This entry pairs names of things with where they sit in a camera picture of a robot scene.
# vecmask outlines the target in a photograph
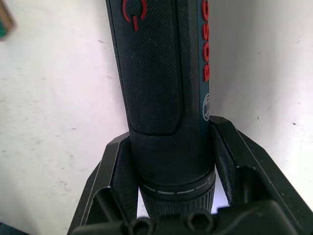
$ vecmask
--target white surface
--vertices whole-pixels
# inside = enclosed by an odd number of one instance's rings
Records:
[[[210,2],[212,114],[263,146],[313,209],[313,1]],[[65,235],[127,131],[105,1],[7,3],[18,28],[0,43],[0,221]]]

